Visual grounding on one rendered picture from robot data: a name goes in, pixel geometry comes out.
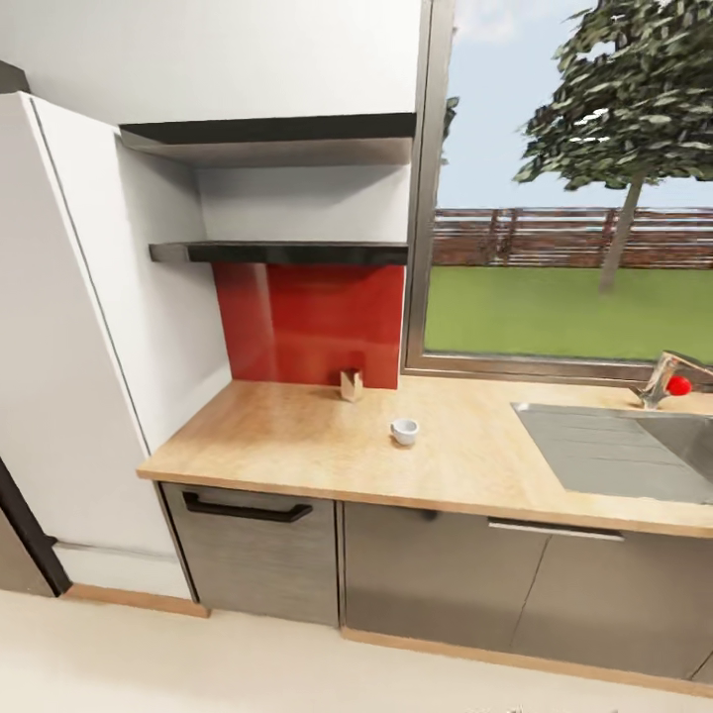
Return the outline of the coffee cup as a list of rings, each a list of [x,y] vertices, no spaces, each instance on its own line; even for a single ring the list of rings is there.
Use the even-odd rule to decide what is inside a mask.
[[[391,424],[391,432],[398,442],[403,445],[411,445],[419,434],[419,424],[410,419],[399,419]]]

